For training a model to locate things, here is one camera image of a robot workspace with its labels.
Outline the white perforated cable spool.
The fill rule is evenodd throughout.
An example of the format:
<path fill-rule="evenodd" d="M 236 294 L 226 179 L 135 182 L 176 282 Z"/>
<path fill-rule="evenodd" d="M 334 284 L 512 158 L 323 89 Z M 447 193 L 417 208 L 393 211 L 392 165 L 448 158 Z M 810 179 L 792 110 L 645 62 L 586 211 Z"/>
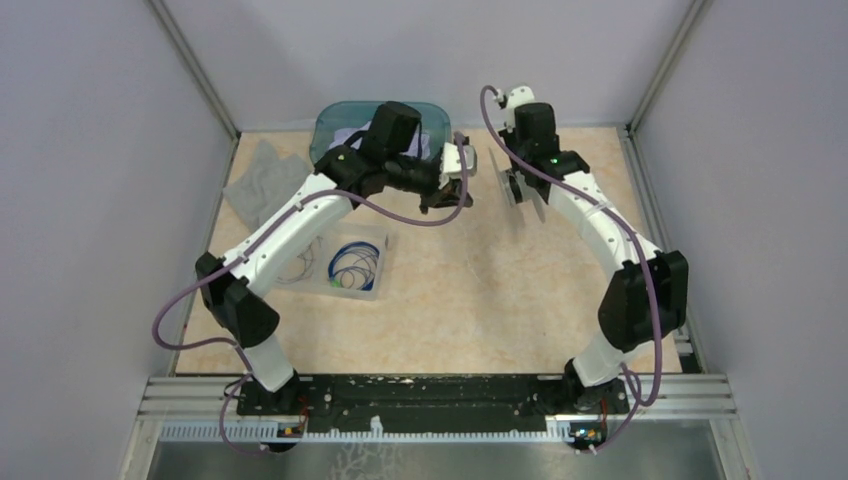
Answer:
<path fill-rule="evenodd" d="M 489 148 L 488 152 L 505 205 L 506 222 L 512 231 L 518 232 L 526 225 L 521 211 L 521 205 L 525 203 L 533 205 L 538 221 L 544 224 L 546 221 L 544 204 L 538 192 L 526 183 L 526 178 L 520 170 L 500 169 L 493 149 Z"/>

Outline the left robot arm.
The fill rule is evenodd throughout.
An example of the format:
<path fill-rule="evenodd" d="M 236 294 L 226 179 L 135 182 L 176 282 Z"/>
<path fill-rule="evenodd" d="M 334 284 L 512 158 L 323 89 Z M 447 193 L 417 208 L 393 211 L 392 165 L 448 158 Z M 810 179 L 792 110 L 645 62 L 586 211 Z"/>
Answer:
<path fill-rule="evenodd" d="M 442 224 L 472 205 L 469 180 L 476 152 L 460 132 L 431 159 L 411 146 L 423 145 L 421 113 L 388 101 L 379 105 L 366 129 L 329 148 L 290 200 L 249 237 L 223 256 L 203 254 L 195 264 L 203 305 L 233 337 L 260 399 L 277 414 L 300 399 L 296 370 L 275 337 L 280 316 L 266 301 L 282 268 L 328 227 L 360 206 L 408 225 L 402 217 L 369 201 L 386 188 L 416 194 L 428 213 L 448 208 Z"/>

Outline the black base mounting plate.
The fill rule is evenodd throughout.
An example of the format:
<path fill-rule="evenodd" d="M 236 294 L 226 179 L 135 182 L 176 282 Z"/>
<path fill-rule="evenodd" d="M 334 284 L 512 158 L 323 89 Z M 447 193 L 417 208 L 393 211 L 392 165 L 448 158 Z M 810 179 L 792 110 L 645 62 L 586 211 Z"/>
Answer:
<path fill-rule="evenodd" d="M 275 393 L 249 380 L 243 416 L 291 415 L 309 433 L 358 433 L 378 418 L 391 434 L 539 432 L 555 415 L 625 414 L 624 384 L 580 387 L 561 375 L 302 375 Z"/>

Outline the teal plastic basin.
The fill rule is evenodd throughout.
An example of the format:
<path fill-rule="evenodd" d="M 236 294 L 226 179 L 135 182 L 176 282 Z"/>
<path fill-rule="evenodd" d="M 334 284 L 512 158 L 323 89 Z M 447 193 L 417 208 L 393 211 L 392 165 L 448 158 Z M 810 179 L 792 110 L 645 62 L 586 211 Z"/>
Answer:
<path fill-rule="evenodd" d="M 312 142 L 309 148 L 310 159 L 317 163 L 328 150 L 334 132 L 343 128 L 358 128 L 371 121 L 382 101 L 341 101 L 326 107 L 317 117 Z M 431 160 L 445 141 L 452 139 L 452 126 L 448 113 L 441 107 L 427 102 L 409 101 L 407 105 L 419 111 L 422 117 L 423 132 L 430 136 Z"/>

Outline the clear plastic divided tray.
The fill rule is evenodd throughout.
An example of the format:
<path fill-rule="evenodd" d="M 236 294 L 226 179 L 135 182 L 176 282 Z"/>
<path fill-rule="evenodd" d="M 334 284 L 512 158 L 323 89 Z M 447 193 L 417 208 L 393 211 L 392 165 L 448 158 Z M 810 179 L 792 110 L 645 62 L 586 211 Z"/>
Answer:
<path fill-rule="evenodd" d="M 379 225 L 339 222 L 315 236 L 280 270 L 278 290 L 374 300 L 391 248 L 391 232 Z"/>

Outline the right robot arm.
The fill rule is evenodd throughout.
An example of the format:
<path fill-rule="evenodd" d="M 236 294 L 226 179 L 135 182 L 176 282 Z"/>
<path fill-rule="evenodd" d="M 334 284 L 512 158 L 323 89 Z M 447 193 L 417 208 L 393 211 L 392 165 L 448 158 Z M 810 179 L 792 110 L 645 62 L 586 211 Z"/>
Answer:
<path fill-rule="evenodd" d="M 564 401 L 588 412 L 622 364 L 684 325 L 688 262 L 639 234 L 602 192 L 588 163 L 561 149 L 550 104 L 498 105 L 506 114 L 498 135 L 512 153 L 509 169 L 499 174 L 508 202 L 531 202 L 539 215 L 550 207 L 570 221 L 609 279 L 598 309 L 600 331 L 566 365 Z"/>

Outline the clear plastic bag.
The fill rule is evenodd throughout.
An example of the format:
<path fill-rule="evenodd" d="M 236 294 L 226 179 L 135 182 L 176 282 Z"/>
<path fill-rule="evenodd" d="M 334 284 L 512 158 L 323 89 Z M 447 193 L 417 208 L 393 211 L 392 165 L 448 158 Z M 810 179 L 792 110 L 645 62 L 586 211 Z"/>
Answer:
<path fill-rule="evenodd" d="M 260 140 L 248 168 L 223 189 L 223 196 L 254 232 L 297 193 L 311 173 L 311 165 L 299 155 L 281 158 L 270 142 Z"/>

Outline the lavender cloth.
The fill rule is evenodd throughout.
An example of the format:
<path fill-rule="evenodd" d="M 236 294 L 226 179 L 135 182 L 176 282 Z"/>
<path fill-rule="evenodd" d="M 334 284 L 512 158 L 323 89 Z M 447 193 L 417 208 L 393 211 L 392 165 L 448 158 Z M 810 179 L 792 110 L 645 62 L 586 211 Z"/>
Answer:
<path fill-rule="evenodd" d="M 364 132 L 368 130 L 370 125 L 371 122 L 368 121 L 358 128 L 343 128 L 336 130 L 334 132 L 333 140 L 330 142 L 327 149 L 330 150 L 336 146 L 348 144 L 351 138 L 354 139 L 352 147 L 359 148 L 361 144 L 361 137 L 364 135 Z M 424 133 L 421 127 L 416 127 L 412 140 L 403 154 L 415 158 L 427 159 L 431 155 L 429 141 L 430 136 L 427 133 Z"/>

